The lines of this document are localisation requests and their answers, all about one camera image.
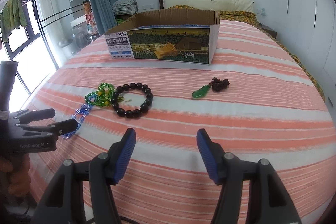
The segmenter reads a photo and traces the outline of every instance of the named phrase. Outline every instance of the jade pendant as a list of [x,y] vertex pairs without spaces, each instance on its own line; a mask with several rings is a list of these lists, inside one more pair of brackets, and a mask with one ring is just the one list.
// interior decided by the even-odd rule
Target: jade pendant
[[202,97],[206,96],[206,94],[208,93],[209,89],[210,89],[210,86],[209,85],[205,85],[205,86],[201,87],[199,90],[194,91],[191,94],[191,96],[194,99],[202,98]]

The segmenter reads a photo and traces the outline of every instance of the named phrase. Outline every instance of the wall outlet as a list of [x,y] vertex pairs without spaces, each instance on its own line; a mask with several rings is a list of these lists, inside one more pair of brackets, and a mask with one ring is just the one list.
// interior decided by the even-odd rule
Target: wall outlet
[[148,4],[148,5],[142,6],[143,10],[149,10],[149,9],[154,9],[154,8],[155,8],[155,4]]
[[265,8],[263,8],[262,10],[257,9],[257,14],[265,16],[266,15]]

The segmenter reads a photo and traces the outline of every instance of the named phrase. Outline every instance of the printed farm picture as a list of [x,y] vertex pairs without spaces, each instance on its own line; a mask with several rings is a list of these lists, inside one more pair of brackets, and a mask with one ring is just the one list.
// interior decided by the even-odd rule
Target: printed farm picture
[[151,28],[127,31],[135,59],[208,64],[209,28]]

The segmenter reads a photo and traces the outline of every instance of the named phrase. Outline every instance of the white curtain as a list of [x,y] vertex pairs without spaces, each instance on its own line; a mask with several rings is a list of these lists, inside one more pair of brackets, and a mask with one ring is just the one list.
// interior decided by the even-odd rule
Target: white curtain
[[[40,20],[43,20],[59,12],[59,10],[57,9],[56,0],[36,0],[36,6]],[[57,19],[59,19],[59,15],[52,16],[51,18],[43,21],[42,26],[46,26],[50,22],[53,22]],[[67,61],[64,52],[58,46],[59,42],[65,39],[62,25],[60,21],[57,20],[47,27],[43,28],[43,30],[46,35],[50,49],[56,59],[56,62],[58,63],[58,66],[61,67]]]

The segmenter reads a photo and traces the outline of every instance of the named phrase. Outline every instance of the metal screw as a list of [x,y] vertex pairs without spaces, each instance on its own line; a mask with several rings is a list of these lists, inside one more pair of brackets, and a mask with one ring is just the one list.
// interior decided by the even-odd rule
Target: metal screw
[[266,159],[261,159],[260,160],[260,163],[262,164],[262,165],[268,165],[269,164],[269,161],[268,160],[266,160]]
[[64,164],[65,166],[70,166],[70,165],[72,164],[72,160],[65,160],[65,161],[63,162],[63,164]]
[[100,154],[98,155],[98,158],[104,160],[104,159],[106,159],[108,156],[109,156],[109,154],[107,154],[107,153],[100,153]]
[[225,153],[224,158],[226,158],[227,160],[231,160],[231,159],[233,159],[233,154],[232,153]]

